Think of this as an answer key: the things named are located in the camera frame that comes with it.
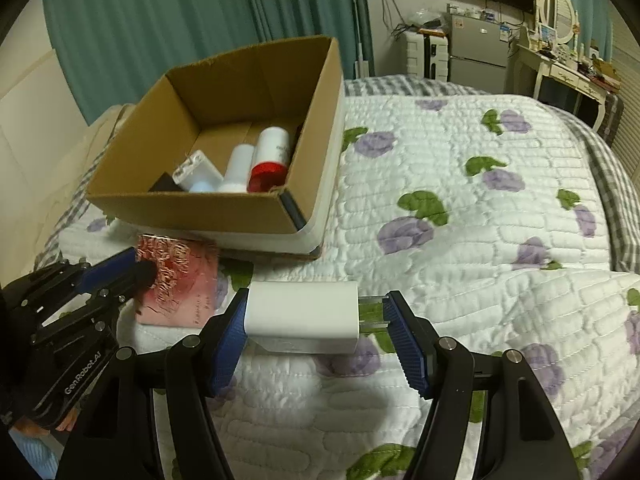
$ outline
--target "robotic hand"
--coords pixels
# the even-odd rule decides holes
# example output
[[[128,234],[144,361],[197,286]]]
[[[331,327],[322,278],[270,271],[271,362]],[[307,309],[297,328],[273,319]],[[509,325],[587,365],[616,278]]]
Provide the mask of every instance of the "robotic hand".
[[[156,265],[136,262],[130,248],[95,267],[58,262],[7,285],[0,295],[4,424],[26,416],[41,428],[56,428],[118,349],[119,306],[155,276]],[[86,292],[92,296],[85,306],[43,326]]]
[[[118,306],[150,286],[156,269],[151,262],[136,263],[129,251],[92,269],[95,274],[82,265],[55,264],[5,288],[8,309],[0,322],[14,334],[2,335],[13,337],[3,355],[17,360],[5,362],[0,371],[2,384],[11,385],[13,409],[53,428],[104,368],[69,436],[58,480],[84,479],[88,471],[95,480],[164,478],[153,388],[166,389],[182,478],[233,480],[205,398],[229,385],[238,364],[246,342],[248,289],[239,290],[225,313],[209,319],[200,335],[188,335],[168,350],[138,355],[133,348],[118,348],[114,323]],[[81,290],[95,291],[84,307],[40,327]],[[433,399],[406,480],[454,480],[476,390],[486,395],[475,479],[580,478],[556,414],[520,352],[470,352],[453,338],[439,337],[428,320],[415,317],[400,292],[377,300],[409,386]],[[15,448],[5,452],[3,437],[2,462],[15,471],[3,478],[37,478],[26,476],[26,462]]]

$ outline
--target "green leaf pattern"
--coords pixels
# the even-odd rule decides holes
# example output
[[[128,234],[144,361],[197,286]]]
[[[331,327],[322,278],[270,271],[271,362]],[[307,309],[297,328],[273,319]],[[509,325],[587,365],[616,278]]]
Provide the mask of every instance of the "green leaf pattern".
[[[628,306],[640,306],[640,292],[636,288],[630,288],[626,294]]]
[[[396,476],[408,469],[414,453],[415,447],[383,444],[361,456],[348,468],[346,480],[366,480],[374,475]]]
[[[469,411],[469,422],[478,424],[482,422],[484,413],[484,390],[473,392],[471,395],[471,410]]]
[[[342,151],[346,150],[351,143],[358,140],[359,136],[366,134],[368,131],[369,129],[364,126],[358,126],[357,128],[349,128],[348,130],[345,130],[344,134],[342,135]]]
[[[590,440],[584,441],[576,447],[571,448],[571,454],[574,456],[575,465],[577,466],[578,471],[580,471],[580,474],[582,474],[583,469],[587,469],[589,466],[589,458],[592,448],[593,443]]]
[[[364,303],[358,306],[360,321],[376,323],[384,321],[382,303]],[[362,328],[361,334],[373,334],[380,349],[387,354],[395,354],[396,349],[386,328]]]
[[[540,270],[558,270],[564,269],[561,263],[551,260],[545,267],[540,267]]]
[[[556,198],[560,201],[562,208],[571,211],[580,202],[580,195],[568,189],[559,189]]]
[[[416,218],[427,218],[436,226],[443,226],[449,222],[449,214],[437,195],[431,191],[406,193],[398,199],[398,207],[415,211]]]
[[[491,171],[496,166],[505,168],[507,163],[496,160],[492,156],[473,156],[465,164],[466,176],[476,176],[482,170]]]
[[[178,466],[178,459],[174,458],[171,462],[171,478],[172,480],[182,480],[180,474],[180,466]]]
[[[482,116],[482,124],[486,126],[490,132],[501,135],[502,128],[500,127],[500,120],[498,119],[498,110],[492,108],[491,110],[487,110],[485,114]]]
[[[244,260],[232,258],[220,258],[220,270],[222,274],[231,280],[231,287],[236,292],[238,289],[248,287],[254,276],[254,264]]]

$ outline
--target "white quilted bedspread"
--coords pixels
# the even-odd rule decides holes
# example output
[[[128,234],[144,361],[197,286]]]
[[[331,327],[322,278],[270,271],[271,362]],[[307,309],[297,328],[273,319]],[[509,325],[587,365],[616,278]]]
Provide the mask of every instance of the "white quilted bedspread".
[[[608,270],[606,222],[572,134],[520,96],[347,98],[346,127],[322,257],[256,264],[252,279],[356,280],[366,296],[398,289],[472,351],[522,349],[570,445],[581,445],[584,475],[595,478],[637,411],[640,277]],[[91,206],[60,247],[96,263],[136,234]],[[190,332],[139,325],[131,307],[118,330],[139,352]],[[210,403],[236,478],[265,480],[400,474],[429,405],[373,334],[361,336],[355,356],[248,344],[232,387]],[[479,433],[470,423],[458,478],[472,475]]]

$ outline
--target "white plastic drawer unit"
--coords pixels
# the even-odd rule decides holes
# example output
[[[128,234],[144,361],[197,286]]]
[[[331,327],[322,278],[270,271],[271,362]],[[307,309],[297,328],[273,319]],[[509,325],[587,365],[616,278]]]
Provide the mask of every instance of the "white plastic drawer unit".
[[[424,77],[424,36],[415,32],[404,32],[401,44],[401,55],[405,56],[405,72]]]
[[[447,81],[449,41],[406,31],[400,37],[404,72],[409,75]]]

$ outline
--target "pink card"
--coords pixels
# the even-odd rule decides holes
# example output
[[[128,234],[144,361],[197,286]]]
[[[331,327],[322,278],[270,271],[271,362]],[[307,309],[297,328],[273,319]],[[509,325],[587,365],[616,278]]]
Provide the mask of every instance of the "pink card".
[[[202,327],[215,311],[218,250],[213,243],[141,235],[137,260],[158,265],[156,281],[141,297],[143,324]]]

